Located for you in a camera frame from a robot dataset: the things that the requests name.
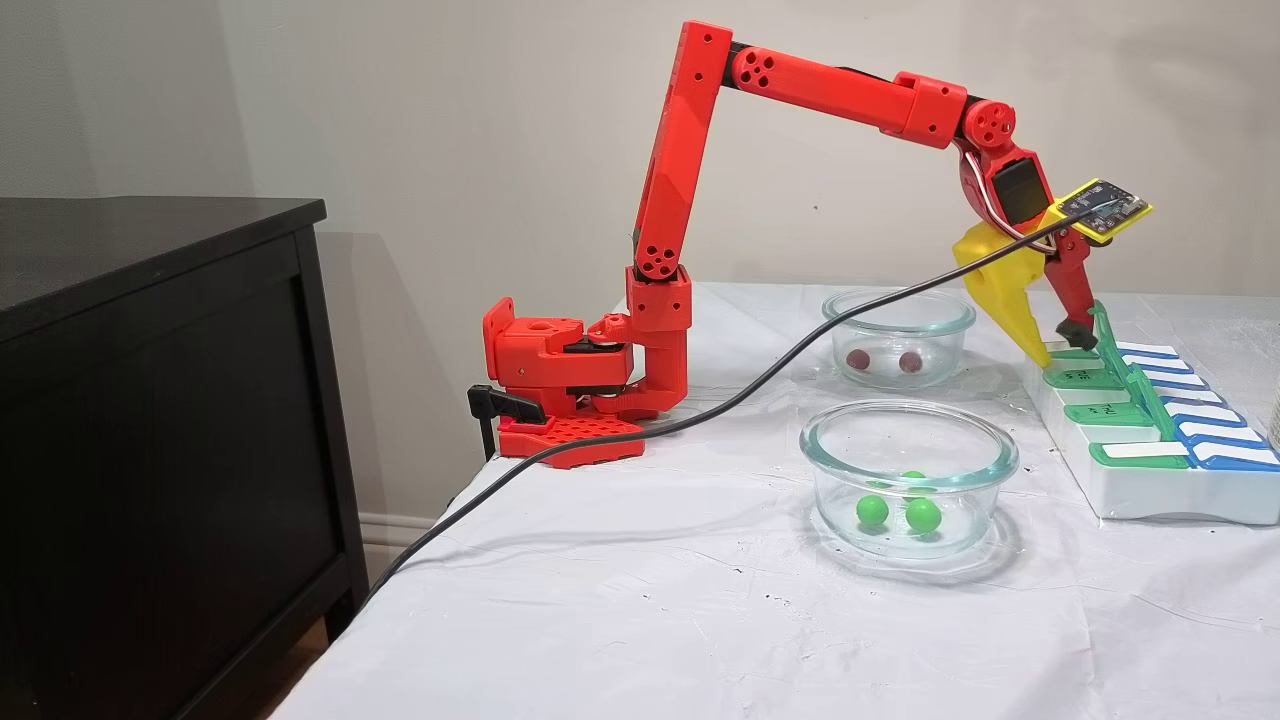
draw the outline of red robot arm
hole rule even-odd
[[[632,420],[669,410],[687,393],[685,333],[691,284],[680,264],[701,169],[707,132],[721,87],[741,90],[874,126],[884,135],[961,151],[961,187],[987,222],[1016,233],[1034,227],[1052,195],[1034,152],[1014,145],[1014,109],[969,95],[963,86],[913,73],[892,81],[735,42],[732,32],[685,23],[649,170],[640,196],[626,269],[627,314],[584,329],[580,320],[516,318],[503,299],[484,319],[489,377],[512,395],[539,402],[544,425],[503,419],[499,448],[527,456],[579,437],[636,429]],[[1064,237],[1046,274],[1069,319],[1092,328],[1093,305],[1083,258],[1088,245]],[[1070,252],[1064,249],[1071,247]],[[645,375],[628,383],[632,347],[645,348]],[[573,466],[637,455],[640,441],[553,456]]]

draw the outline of red base plate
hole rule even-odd
[[[509,419],[498,423],[498,451],[503,457],[529,457],[530,455],[557,445],[585,437],[617,436],[639,432],[634,425],[614,418],[577,415],[570,418],[550,418],[545,425],[520,425]],[[544,462],[552,468],[566,470],[579,465],[605,462],[620,457],[632,457],[644,454],[644,441],[631,439],[595,447],[567,450],[552,455]]]

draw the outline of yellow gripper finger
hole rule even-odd
[[[1012,242],[993,225],[978,223],[955,243],[956,263],[966,265]],[[1050,363],[1036,318],[1027,302],[1027,286],[1044,274],[1044,255],[1023,247],[964,277],[969,296],[1041,368]]]

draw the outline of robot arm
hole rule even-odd
[[[616,425],[595,427],[580,421],[582,418],[634,428],[627,421],[652,418],[684,400],[685,331],[692,315],[691,283],[680,254],[721,87],[874,126],[884,135],[929,147],[955,145],[965,197],[984,220],[956,246],[957,259],[979,246],[1007,245],[1010,237],[1056,219],[1048,217],[1053,200],[1038,158],[1012,141],[1016,115],[1011,106],[913,73],[887,81],[823,65],[735,42],[732,32],[722,27],[687,22],[632,232],[635,256],[626,270],[628,313],[605,315],[584,329],[581,322],[564,318],[516,318],[511,299],[504,299],[485,315],[489,377],[511,393],[539,402],[552,416],[547,428],[557,418],[575,419],[561,423],[558,434],[511,421],[503,432],[499,424],[503,455],[530,455],[566,439],[620,432]],[[1048,363],[1048,355],[1023,292],[1041,273],[1048,275],[1068,311],[1060,332],[1065,329],[1076,345],[1092,347],[1088,310],[1093,296],[1083,266],[1089,243],[1075,225],[1064,232],[1053,245],[1034,245],[989,265],[984,274],[993,282],[984,282],[977,292],[970,284],[979,305],[1041,364]],[[637,345],[645,348],[645,377],[628,384],[631,351]],[[570,451],[557,457],[570,466],[635,455],[641,447],[620,443],[589,448],[596,450],[591,455]]]

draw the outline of black cabinet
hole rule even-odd
[[[367,592],[307,200],[0,200],[0,717],[230,717]]]

